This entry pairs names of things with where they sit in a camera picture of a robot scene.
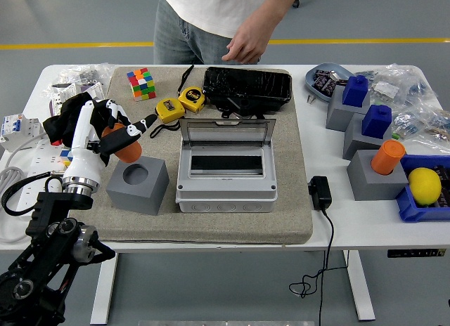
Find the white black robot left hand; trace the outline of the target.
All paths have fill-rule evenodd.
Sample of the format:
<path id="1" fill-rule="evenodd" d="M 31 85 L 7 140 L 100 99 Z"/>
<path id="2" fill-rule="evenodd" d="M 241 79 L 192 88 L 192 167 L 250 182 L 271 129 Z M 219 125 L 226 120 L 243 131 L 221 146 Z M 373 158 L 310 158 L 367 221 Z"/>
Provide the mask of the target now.
<path id="1" fill-rule="evenodd" d="M 72 161 L 63 186 L 97 188 L 111 155 L 125 163 L 137 161 L 142 154 L 138 140 L 156 120 L 152 114 L 132 123 L 122 106 L 111 99 L 85 102 L 72 137 Z"/>

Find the person's left hand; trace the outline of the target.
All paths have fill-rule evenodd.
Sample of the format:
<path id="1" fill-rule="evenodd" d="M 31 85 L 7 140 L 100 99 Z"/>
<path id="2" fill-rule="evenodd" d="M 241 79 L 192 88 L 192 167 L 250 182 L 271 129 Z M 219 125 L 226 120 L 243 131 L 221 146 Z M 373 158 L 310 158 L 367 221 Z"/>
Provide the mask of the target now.
<path id="1" fill-rule="evenodd" d="M 230 43 L 228 53 L 221 59 L 240 64 L 255 64 L 264 54 L 277 23 L 266 18 L 248 18 L 238 28 Z"/>

